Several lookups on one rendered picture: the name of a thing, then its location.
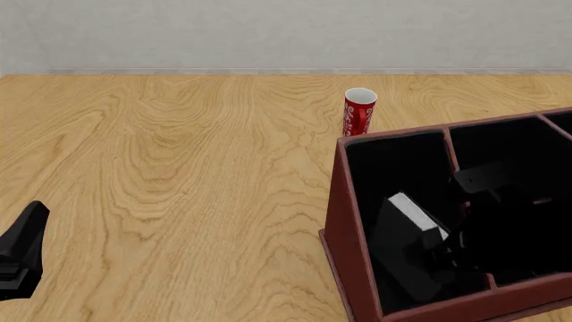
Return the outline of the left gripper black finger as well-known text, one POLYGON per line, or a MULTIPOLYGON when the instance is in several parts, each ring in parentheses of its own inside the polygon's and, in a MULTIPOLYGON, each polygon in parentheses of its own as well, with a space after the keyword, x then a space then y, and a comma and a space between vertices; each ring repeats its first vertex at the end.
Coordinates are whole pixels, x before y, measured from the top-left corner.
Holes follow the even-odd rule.
POLYGON ((41 201, 29 203, 0 235, 0 258, 28 269, 42 269, 42 243, 49 213, 41 201))

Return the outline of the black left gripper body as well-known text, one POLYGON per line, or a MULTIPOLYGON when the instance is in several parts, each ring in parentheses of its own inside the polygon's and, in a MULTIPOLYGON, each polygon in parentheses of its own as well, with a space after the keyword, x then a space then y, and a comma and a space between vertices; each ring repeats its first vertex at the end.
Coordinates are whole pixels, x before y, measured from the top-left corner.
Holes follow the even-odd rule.
POLYGON ((43 267, 0 256, 0 300, 29 299, 35 292, 43 267))

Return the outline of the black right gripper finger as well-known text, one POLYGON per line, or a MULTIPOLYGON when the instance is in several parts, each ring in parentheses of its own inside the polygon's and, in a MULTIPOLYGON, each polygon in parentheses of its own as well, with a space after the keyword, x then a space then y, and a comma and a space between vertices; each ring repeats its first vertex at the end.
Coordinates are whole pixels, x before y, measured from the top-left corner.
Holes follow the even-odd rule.
POLYGON ((459 265, 461 245, 456 236, 442 238, 437 227, 404 230, 404 262, 416 270, 453 270, 459 265))

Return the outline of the black book with white pages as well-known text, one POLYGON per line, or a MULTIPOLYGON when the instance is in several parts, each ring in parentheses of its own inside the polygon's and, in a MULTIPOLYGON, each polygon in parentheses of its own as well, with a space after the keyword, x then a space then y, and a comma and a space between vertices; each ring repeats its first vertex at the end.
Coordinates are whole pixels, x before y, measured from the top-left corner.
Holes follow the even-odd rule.
POLYGON ((404 230, 418 227, 429 230, 437 227, 442 238, 450 230, 417 205, 405 192, 398 192, 383 201, 374 230, 368 237, 368 249, 398 286, 415 302, 433 300, 442 284, 432 277, 432 270, 416 270, 404 262, 404 230))

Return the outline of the red-brown desk caddy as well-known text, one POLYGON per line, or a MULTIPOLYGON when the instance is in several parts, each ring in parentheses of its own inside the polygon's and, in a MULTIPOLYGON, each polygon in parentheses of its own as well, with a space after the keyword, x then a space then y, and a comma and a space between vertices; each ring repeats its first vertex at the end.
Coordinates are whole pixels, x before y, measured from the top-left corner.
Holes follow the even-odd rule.
POLYGON ((319 235, 351 322, 507 322, 572 305, 572 273, 431 271, 442 290, 415 302, 368 249, 383 201, 405 192, 450 232, 470 201, 572 196, 572 106, 339 139, 319 235), (459 170, 503 163, 511 182, 459 195, 459 170))

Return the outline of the small flat plate on stalk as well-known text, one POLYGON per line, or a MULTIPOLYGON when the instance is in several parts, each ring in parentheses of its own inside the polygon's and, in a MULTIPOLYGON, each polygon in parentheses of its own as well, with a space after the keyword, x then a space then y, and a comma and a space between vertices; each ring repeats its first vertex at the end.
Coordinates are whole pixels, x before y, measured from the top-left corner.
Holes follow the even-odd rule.
POLYGON ((457 171, 450 178, 450 187, 457 194, 468 196, 496 190, 510 182, 510 170, 506 165, 489 163, 457 171))

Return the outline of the red mug with white pattern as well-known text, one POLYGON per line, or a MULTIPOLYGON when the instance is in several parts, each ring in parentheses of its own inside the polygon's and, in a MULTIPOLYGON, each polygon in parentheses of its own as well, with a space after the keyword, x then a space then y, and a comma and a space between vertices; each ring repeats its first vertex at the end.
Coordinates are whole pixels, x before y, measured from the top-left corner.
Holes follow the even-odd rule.
POLYGON ((343 136, 357 136, 368 131, 377 95, 370 89, 351 88, 344 96, 343 136))

